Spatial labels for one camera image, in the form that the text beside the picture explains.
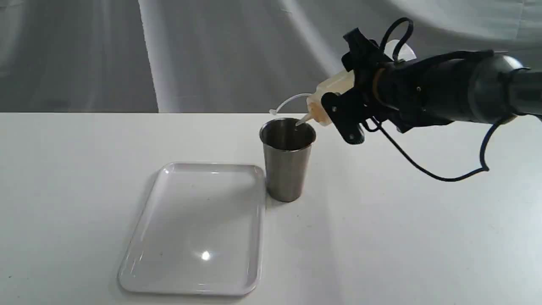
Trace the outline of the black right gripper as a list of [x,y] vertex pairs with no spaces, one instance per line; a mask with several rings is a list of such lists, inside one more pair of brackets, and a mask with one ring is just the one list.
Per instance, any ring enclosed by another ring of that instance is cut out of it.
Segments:
[[331,122],[350,145],[365,141],[364,130],[374,133],[382,130],[382,124],[390,121],[395,129],[401,131],[400,116],[397,110],[384,104],[384,95],[378,92],[379,81],[386,70],[401,63],[399,51],[401,41],[396,41],[391,54],[385,52],[394,28],[387,29],[381,42],[363,35],[359,28],[347,32],[343,38],[349,51],[341,62],[347,72],[354,75],[351,88],[343,94],[325,93],[321,104]]

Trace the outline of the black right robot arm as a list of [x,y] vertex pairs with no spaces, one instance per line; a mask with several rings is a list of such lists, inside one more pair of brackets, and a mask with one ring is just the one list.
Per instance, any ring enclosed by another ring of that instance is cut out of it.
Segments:
[[341,58],[354,83],[331,89],[321,104],[348,144],[364,142],[368,120],[389,121],[400,133],[456,121],[495,124],[541,116],[541,72],[493,50],[455,51],[395,61],[358,29],[344,36]]

